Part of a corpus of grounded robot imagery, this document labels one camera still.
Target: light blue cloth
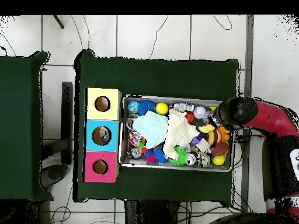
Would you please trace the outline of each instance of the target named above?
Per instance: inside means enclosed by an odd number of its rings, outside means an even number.
[[[165,141],[168,119],[166,116],[147,111],[144,116],[140,116],[134,121],[133,129],[147,140],[145,147],[151,149]]]

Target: dark green table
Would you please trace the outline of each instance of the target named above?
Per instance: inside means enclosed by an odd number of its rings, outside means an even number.
[[[75,65],[74,200],[84,198],[221,201],[231,204],[232,172],[121,167],[113,184],[82,182],[84,88],[115,88],[125,94],[224,100],[236,95],[238,61],[164,61],[96,58],[78,54]]]

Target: yellow ball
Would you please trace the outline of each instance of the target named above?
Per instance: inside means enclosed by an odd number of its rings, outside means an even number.
[[[168,112],[168,106],[164,102],[160,102],[156,105],[156,113],[165,115]]]
[[[212,162],[213,162],[214,165],[216,165],[216,166],[221,166],[221,165],[225,162],[225,157],[224,157],[224,155],[215,156],[215,157],[212,159]]]

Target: white cloth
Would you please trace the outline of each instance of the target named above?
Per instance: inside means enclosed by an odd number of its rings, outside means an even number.
[[[187,113],[180,113],[174,109],[169,110],[168,130],[163,147],[163,152],[169,158],[177,160],[179,155],[175,152],[175,146],[184,146],[199,135],[194,125],[190,125],[185,118]]]

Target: gray bin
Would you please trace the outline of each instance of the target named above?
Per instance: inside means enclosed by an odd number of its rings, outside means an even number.
[[[192,171],[210,171],[210,172],[228,172],[232,169],[233,167],[233,162],[234,162],[234,151],[235,151],[235,132],[231,130],[230,132],[230,151],[227,153],[226,160],[222,166],[216,166],[210,162],[210,164],[205,167],[201,168],[196,165],[193,166],[188,166],[188,165],[183,165],[183,166],[176,166],[170,162],[168,163],[147,163],[147,164],[131,164],[129,162],[129,158],[126,156],[126,138],[128,137],[128,128],[126,127],[126,120],[128,118],[128,111],[127,111],[127,106],[130,101],[136,100],[138,102],[142,100],[152,100],[155,103],[159,102],[165,102],[166,104],[174,104],[177,102],[185,102],[185,103],[190,103],[194,104],[194,106],[203,106],[206,109],[208,109],[209,106],[218,106],[221,101],[216,101],[216,100],[194,100],[194,99],[182,99],[182,98],[169,98],[169,97],[156,97],[156,96],[139,96],[139,97],[133,97],[132,95],[125,95],[123,96],[123,99],[121,101],[121,106],[124,110],[124,116],[123,116],[123,121],[120,123],[120,142],[119,142],[119,163],[122,166],[125,167],[147,167],[147,168],[155,168],[155,169],[176,169],[176,170],[192,170]]]

